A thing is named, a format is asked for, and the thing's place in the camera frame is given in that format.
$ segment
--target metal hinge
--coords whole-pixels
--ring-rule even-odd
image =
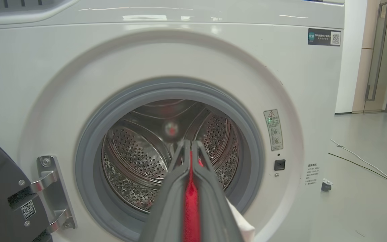
[[[70,209],[68,196],[64,190],[58,171],[56,157],[46,155],[37,158],[37,169],[40,178],[31,183],[30,188],[34,193],[42,193],[45,199],[44,206],[52,213],[53,219],[49,221],[48,233],[60,229],[75,229],[76,224]]]

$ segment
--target warning sticker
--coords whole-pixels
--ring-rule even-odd
[[[316,163],[308,164],[307,173],[306,173],[305,182],[304,182],[305,186],[313,185],[313,184],[317,183],[319,169],[320,169],[320,167],[318,167]]]
[[[27,204],[23,205],[21,207],[21,210],[25,219],[29,219],[31,216],[33,216],[35,214],[35,208],[34,204],[32,203],[32,200],[29,201]]]
[[[268,133],[270,134],[271,150],[283,149],[282,129],[277,109],[264,112],[267,121]]]

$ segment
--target metal door frame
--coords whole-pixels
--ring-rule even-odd
[[[380,18],[380,15],[381,15],[381,11],[382,11],[383,5],[387,5],[387,2],[379,4],[379,11],[378,11],[377,22],[376,22],[376,31],[377,31],[377,26],[378,26],[378,23],[379,23],[379,18]],[[383,34],[382,34],[381,44],[380,44],[380,49],[379,49],[379,61],[378,61],[378,66],[377,66],[377,71],[376,71],[376,78],[375,78],[375,81],[374,81],[373,95],[372,95],[371,99],[368,99],[368,96],[369,96],[369,93],[370,93],[370,85],[367,84],[367,90],[365,91],[365,101],[372,101],[373,102],[375,100],[375,98],[376,98],[376,91],[377,91],[377,84],[378,84],[378,81],[379,81],[381,59],[382,59],[382,55],[383,55],[384,39],[385,39],[385,36],[386,36],[386,28],[387,28],[387,6],[386,6],[385,19],[384,19]],[[374,38],[373,46],[375,46],[375,43],[376,43],[376,38]],[[373,58],[371,58],[370,70],[371,70],[372,65],[373,65]],[[368,82],[370,81],[370,76],[371,76],[371,72],[368,75]]]

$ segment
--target front-loading washing machine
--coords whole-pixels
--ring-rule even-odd
[[[309,241],[343,26],[344,0],[0,1],[0,241],[138,240],[182,139],[256,241]]]

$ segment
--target washing machine door opening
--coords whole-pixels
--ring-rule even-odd
[[[80,140],[77,185],[98,224],[136,241],[183,139],[204,144],[227,198],[245,211],[264,163],[249,112],[202,81],[159,78],[118,93],[92,117]]]

